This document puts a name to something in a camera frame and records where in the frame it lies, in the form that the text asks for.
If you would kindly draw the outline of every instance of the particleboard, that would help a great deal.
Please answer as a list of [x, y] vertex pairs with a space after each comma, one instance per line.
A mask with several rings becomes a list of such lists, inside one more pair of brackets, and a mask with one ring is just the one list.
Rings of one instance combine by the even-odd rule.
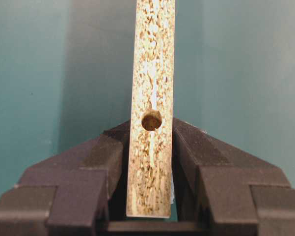
[[127, 216], [170, 216], [174, 29], [175, 0], [137, 0]]

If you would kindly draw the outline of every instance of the wood chip texture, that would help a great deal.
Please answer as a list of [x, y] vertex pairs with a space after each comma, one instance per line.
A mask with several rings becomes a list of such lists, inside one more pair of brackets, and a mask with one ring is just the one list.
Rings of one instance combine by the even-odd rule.
[[[170, 216], [174, 27], [175, 0], [137, 0], [127, 216]], [[144, 129], [156, 113], [160, 127]]]

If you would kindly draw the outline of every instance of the teal wall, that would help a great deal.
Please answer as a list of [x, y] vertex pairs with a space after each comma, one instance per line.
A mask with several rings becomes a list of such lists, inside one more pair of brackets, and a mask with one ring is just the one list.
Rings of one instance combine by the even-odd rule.
[[[295, 0], [176, 0], [174, 115], [295, 187]], [[135, 0], [0, 0], [0, 194], [130, 118]]]

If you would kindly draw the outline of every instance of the particleboard strip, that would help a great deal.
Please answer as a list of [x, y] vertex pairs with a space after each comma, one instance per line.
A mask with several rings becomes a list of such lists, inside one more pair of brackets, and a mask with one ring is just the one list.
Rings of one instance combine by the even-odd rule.
[[127, 216], [168, 218], [175, 0], [137, 0]]

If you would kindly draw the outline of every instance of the drilled hole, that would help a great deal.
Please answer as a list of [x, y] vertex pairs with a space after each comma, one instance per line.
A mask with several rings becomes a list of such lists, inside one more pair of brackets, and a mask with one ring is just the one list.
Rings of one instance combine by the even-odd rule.
[[161, 114], [159, 111], [147, 111], [142, 119], [142, 126], [148, 131], [155, 131], [161, 126]]

